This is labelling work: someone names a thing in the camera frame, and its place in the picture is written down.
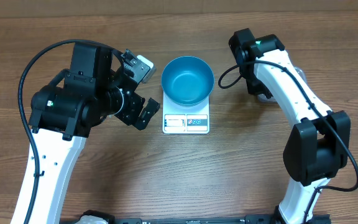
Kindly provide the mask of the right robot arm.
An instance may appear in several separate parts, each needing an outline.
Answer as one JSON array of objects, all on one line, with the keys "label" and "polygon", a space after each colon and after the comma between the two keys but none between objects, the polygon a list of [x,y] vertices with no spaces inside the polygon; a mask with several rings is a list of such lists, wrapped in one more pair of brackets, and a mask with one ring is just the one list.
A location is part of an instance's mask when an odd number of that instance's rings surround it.
[{"label": "right robot arm", "polygon": [[330,223],[329,215],[314,216],[313,208],[351,159],[350,118],[313,93],[276,35],[256,38],[242,29],[228,44],[249,94],[273,98],[291,127],[283,151],[290,176],[285,196],[271,215],[246,215],[246,223]]}]

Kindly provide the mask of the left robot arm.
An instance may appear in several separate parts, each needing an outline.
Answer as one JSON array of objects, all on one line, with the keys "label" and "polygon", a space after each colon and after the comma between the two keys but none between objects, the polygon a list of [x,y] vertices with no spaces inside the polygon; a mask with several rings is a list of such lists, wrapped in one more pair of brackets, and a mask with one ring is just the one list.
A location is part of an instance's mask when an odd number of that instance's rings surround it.
[{"label": "left robot arm", "polygon": [[31,114],[19,104],[30,146],[13,223],[58,223],[91,129],[115,116],[143,130],[160,108],[135,92],[155,73],[150,60],[91,40],[73,39],[71,44],[70,67],[33,95]]}]

